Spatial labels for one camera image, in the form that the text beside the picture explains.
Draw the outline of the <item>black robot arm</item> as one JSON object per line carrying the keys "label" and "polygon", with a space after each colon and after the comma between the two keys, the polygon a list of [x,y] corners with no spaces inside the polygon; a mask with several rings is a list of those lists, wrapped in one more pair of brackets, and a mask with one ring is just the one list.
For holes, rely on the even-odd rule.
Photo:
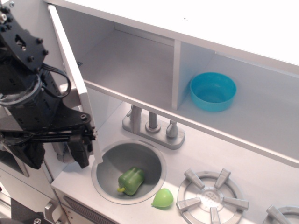
{"label": "black robot arm", "polygon": [[67,107],[52,73],[64,71],[44,63],[48,51],[42,38],[32,36],[0,7],[0,104],[9,116],[0,120],[0,141],[34,169],[44,160],[44,143],[65,142],[73,159],[85,168],[96,139],[91,116]]}

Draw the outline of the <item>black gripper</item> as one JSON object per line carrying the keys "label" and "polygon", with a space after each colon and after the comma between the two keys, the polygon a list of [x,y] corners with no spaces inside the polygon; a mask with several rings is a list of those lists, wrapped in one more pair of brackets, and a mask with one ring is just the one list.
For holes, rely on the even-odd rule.
{"label": "black gripper", "polygon": [[79,166],[89,165],[96,135],[88,113],[70,109],[42,88],[1,92],[0,104],[10,112],[0,120],[0,141],[23,163],[40,169],[43,143],[67,142]]}

